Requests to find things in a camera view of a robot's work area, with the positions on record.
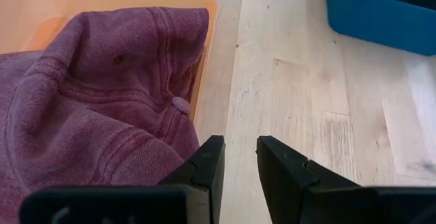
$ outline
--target purple cloth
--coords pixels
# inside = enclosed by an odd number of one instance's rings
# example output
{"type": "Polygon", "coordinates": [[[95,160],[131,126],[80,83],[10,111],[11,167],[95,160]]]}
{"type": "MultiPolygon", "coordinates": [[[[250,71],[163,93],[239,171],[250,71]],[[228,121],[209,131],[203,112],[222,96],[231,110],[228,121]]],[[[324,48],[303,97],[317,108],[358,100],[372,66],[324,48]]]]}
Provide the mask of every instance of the purple cloth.
{"type": "Polygon", "coordinates": [[[52,185],[155,185],[198,148],[187,94],[205,9],[74,17],[38,52],[0,55],[0,223],[52,185]]]}

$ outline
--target button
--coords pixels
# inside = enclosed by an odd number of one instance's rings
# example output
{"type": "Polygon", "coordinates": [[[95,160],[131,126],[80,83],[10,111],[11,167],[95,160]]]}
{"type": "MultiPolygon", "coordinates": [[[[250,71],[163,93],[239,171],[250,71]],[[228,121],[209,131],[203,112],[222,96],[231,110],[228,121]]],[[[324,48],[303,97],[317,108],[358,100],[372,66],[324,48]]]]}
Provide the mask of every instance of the button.
{"type": "Polygon", "coordinates": [[[182,97],[173,97],[172,105],[184,115],[191,113],[191,105],[182,97]]]}

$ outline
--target wooden floor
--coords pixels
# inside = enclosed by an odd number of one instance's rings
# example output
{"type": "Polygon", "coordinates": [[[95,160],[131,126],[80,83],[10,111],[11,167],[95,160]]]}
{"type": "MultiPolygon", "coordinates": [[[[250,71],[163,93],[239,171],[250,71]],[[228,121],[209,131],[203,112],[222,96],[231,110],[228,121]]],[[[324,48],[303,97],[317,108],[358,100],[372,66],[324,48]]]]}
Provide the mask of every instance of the wooden floor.
{"type": "Polygon", "coordinates": [[[436,58],[338,35],[325,0],[216,0],[196,128],[223,134],[222,223],[270,223],[273,135],[362,185],[436,185],[436,58]]]}

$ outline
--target orange plastic bin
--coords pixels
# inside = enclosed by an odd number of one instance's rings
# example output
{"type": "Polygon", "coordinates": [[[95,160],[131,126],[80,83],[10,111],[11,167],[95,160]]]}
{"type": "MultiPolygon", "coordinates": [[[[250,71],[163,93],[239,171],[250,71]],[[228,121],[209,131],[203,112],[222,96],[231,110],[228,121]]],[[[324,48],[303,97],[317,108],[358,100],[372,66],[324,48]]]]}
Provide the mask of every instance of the orange plastic bin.
{"type": "Polygon", "coordinates": [[[45,49],[66,22],[80,12],[145,6],[205,7],[209,12],[204,54],[191,97],[193,119],[215,23],[214,0],[0,0],[0,53],[45,49]]]}

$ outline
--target blue container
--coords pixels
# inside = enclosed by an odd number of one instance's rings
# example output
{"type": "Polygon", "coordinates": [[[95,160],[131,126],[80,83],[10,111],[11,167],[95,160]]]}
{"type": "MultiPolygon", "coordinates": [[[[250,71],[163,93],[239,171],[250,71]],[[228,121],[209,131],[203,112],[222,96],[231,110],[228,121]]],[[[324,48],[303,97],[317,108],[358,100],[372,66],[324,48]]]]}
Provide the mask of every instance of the blue container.
{"type": "Polygon", "coordinates": [[[327,0],[338,33],[431,56],[436,54],[436,10],[399,0],[327,0]]]}

